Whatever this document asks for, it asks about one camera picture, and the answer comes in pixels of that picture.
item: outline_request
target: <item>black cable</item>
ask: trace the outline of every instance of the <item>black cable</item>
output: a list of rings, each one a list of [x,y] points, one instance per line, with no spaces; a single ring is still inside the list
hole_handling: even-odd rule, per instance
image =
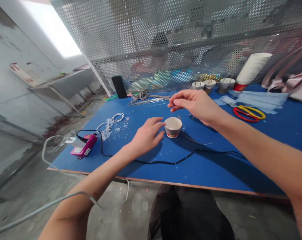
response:
[[[103,141],[102,141],[102,133],[100,132],[100,131],[98,131],[98,130],[79,130],[78,132],[77,132],[77,137],[82,141],[82,139],[85,139],[84,137],[80,137],[79,135],[78,135],[78,133],[79,132],[81,132],[81,131],[87,131],[87,132],[98,132],[99,134],[100,134],[100,137],[101,137],[101,154],[102,154],[102,156],[104,156],[104,157],[113,157],[113,155],[104,155],[103,154]]]
[[[102,141],[102,134],[100,131],[97,131],[97,130],[80,130],[80,131],[94,131],[94,132],[98,132],[101,136],[101,154],[102,156],[104,157],[113,157],[113,155],[105,155],[103,153],[103,141]],[[142,164],[168,164],[168,165],[176,165],[176,164],[179,164],[181,162],[183,162],[184,160],[188,159],[190,156],[192,156],[194,153],[196,152],[207,152],[207,153],[220,153],[220,154],[232,154],[232,155],[235,155],[239,158],[242,158],[244,160],[247,160],[247,158],[244,157],[243,154],[239,153],[239,152],[236,152],[236,151],[223,151],[223,152],[220,152],[220,151],[210,151],[210,150],[205,150],[205,149],[196,149],[194,150],[193,152],[191,152],[189,155],[187,155],[186,157],[182,158],[181,160],[177,161],[177,162],[166,162],[166,161],[153,161],[153,162],[143,162],[143,161],[140,161],[140,160],[134,160],[134,162],[138,162],[138,163],[142,163]]]

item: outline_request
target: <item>paper cup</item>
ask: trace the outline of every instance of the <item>paper cup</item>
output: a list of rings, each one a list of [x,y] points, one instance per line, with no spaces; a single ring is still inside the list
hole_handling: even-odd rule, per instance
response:
[[[217,92],[220,94],[226,94],[234,86],[235,80],[232,78],[224,78],[218,85]]]
[[[165,131],[169,138],[176,138],[181,132],[182,121],[176,117],[170,117],[164,121]]]
[[[271,53],[253,53],[245,63],[237,80],[240,81],[253,81],[261,69],[265,66],[271,58]]]
[[[236,80],[236,83],[234,84],[234,92],[242,92],[252,81],[241,81]]]
[[[212,89],[214,88],[214,86],[216,85],[216,81],[215,80],[205,80],[204,81],[204,91],[209,95],[212,91]]]
[[[203,82],[194,82],[192,83],[191,89],[203,89],[204,83]]]

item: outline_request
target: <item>dark pants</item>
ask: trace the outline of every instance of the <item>dark pants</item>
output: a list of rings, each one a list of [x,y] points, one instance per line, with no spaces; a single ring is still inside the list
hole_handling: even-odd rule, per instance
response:
[[[148,240],[234,239],[210,190],[163,184],[152,205]]]

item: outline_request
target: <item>small cup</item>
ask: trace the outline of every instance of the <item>small cup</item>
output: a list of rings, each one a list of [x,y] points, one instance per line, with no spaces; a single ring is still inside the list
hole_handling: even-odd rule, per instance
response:
[[[164,121],[165,131],[169,138],[176,138],[181,132],[182,121],[176,117],[170,117]]]
[[[204,81],[204,91],[206,91],[206,93],[209,95],[212,91],[212,89],[214,88],[214,86],[216,85],[216,81],[215,80],[205,80]]]
[[[226,94],[233,87],[235,80],[232,78],[224,78],[220,81],[217,92]]]
[[[191,89],[203,89],[204,83],[203,82],[194,82],[192,83]]]

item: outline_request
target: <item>fluorescent light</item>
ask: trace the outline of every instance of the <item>fluorescent light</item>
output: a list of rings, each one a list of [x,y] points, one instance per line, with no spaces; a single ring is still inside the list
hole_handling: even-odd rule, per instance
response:
[[[81,54],[80,49],[51,4],[25,0],[21,0],[21,2],[63,58]]]

